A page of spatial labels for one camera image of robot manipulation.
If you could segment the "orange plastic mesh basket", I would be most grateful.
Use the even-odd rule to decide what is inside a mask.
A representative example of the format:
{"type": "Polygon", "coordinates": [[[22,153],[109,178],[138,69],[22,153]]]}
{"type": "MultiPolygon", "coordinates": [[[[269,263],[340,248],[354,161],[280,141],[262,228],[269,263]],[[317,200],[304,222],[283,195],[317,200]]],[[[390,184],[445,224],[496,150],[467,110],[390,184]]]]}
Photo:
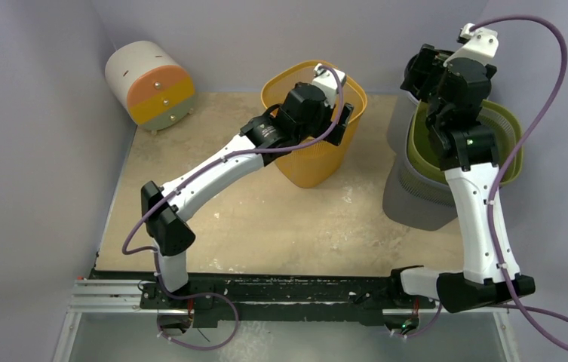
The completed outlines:
{"type": "MultiPolygon", "coordinates": [[[[310,82],[318,63],[318,60],[303,61],[266,82],[260,94],[263,106],[267,108],[276,103],[282,103],[295,83],[310,82]]],[[[295,186],[313,188],[328,179],[342,165],[358,129],[359,120],[367,108],[367,95],[354,79],[348,77],[343,90],[345,101],[351,104],[354,110],[349,118],[341,144],[334,146],[322,141],[275,160],[275,166],[295,186]]]]}

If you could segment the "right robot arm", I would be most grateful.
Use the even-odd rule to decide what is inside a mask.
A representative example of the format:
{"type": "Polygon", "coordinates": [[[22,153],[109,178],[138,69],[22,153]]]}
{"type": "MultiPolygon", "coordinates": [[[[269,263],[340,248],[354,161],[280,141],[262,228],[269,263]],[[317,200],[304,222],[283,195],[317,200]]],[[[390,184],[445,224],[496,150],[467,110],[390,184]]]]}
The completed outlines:
{"type": "Polygon", "coordinates": [[[496,68],[424,44],[409,61],[401,88],[426,103],[428,141],[453,195],[463,243],[463,269],[415,265],[391,272],[389,301],[416,296],[456,313],[528,296],[536,283],[520,272],[510,250],[499,200],[499,147],[480,120],[496,68]]]}

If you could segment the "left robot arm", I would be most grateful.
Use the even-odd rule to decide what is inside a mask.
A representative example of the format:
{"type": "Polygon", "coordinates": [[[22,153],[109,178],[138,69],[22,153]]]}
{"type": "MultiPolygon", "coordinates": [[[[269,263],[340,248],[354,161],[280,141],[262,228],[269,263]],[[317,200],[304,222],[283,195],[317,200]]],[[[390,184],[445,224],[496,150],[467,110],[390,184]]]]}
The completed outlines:
{"type": "Polygon", "coordinates": [[[149,250],[162,285],[159,298],[169,308],[180,308],[189,298],[186,254],[195,233],[187,222],[221,191],[278,158],[320,141],[338,146],[353,110],[343,86],[343,81],[296,84],[284,102],[250,119],[193,170],[162,186],[149,181],[142,187],[142,216],[134,229],[144,226],[153,240],[149,250]]]}

